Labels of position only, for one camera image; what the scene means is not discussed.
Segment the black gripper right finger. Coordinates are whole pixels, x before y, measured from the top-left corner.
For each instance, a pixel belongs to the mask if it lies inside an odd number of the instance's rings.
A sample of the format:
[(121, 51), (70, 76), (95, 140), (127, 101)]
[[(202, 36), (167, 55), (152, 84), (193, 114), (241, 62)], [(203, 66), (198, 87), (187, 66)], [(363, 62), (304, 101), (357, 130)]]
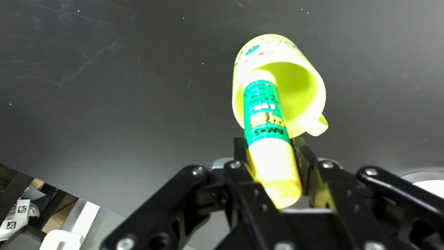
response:
[(299, 173), (304, 190), (316, 190), (320, 180), (320, 159), (304, 137), (293, 140)]

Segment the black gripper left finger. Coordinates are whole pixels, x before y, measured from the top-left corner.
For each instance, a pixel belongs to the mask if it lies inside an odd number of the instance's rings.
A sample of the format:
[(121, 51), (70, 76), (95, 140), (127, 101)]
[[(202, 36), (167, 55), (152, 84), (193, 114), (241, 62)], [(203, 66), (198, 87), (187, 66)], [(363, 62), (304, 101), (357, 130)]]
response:
[(234, 140), (234, 162), (232, 168), (243, 177), (252, 177), (248, 162), (248, 143), (245, 137), (236, 137)]

